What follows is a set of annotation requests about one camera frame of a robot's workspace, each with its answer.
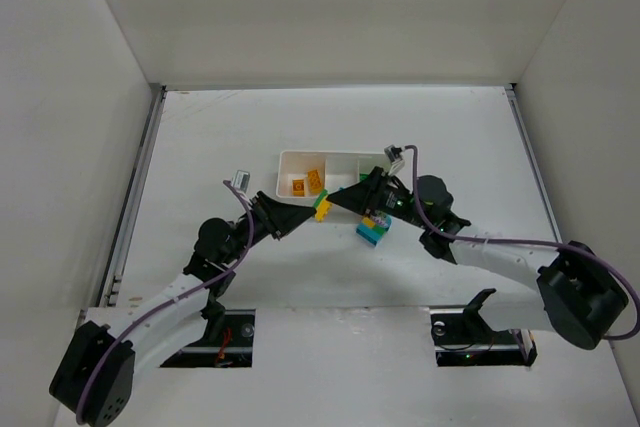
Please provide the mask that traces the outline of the yellow curved lego brick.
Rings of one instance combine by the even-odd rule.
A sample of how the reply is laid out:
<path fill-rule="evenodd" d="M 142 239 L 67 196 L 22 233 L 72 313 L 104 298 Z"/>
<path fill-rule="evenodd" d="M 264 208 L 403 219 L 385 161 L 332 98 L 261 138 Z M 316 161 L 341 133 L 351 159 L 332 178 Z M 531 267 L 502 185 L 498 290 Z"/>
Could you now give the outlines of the yellow curved lego brick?
<path fill-rule="evenodd" d="M 292 195 L 296 197 L 304 197 L 306 195 L 306 181 L 304 179 L 292 180 Z"/>

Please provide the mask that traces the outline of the small green yellow lego piece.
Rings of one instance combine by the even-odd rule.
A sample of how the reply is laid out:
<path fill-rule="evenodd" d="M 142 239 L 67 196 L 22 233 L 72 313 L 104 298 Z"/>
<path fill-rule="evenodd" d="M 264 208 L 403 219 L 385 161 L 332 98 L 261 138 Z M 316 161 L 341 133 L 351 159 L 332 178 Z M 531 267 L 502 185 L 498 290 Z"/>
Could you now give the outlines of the small green yellow lego piece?
<path fill-rule="evenodd" d="M 314 209 L 316 211 L 314 219 L 317 222 L 323 222 L 331 210 L 333 204 L 328 201 L 329 192 L 323 189 L 314 202 Z"/>

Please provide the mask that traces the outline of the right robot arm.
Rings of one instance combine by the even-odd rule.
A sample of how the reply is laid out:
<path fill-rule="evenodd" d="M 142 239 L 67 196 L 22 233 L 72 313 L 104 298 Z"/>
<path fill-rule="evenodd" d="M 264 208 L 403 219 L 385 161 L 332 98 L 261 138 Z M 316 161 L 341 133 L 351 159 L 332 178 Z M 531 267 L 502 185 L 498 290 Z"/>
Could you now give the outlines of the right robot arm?
<path fill-rule="evenodd" d="M 626 307 L 639 302 L 628 283 L 584 244 L 520 244 L 490 238 L 453 213 L 453 196 L 435 176 L 420 176 L 408 189 L 376 167 L 328 199 L 359 215 L 384 213 L 421 228 L 419 242 L 436 259 L 525 286 L 527 293 L 514 298 L 494 288 L 482 289 L 467 309 L 483 331 L 548 330 L 578 348 L 592 350 L 608 337 Z"/>

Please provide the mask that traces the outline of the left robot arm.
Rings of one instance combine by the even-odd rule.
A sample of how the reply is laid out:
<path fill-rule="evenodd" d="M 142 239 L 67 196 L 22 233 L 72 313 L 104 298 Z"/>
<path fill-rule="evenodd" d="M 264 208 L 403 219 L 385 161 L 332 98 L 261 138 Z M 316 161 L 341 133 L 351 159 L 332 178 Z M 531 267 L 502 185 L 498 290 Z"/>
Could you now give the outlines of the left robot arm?
<path fill-rule="evenodd" d="M 208 318 L 222 312 L 217 300 L 250 249 L 267 237 L 284 238 L 316 213 L 264 192 L 252 199 L 233 194 L 243 215 L 206 220 L 188 264 L 159 294 L 111 323 L 87 321 L 75 330 L 49 393 L 74 413 L 78 425 L 110 425 L 143 369 L 159 366 L 203 336 Z"/>

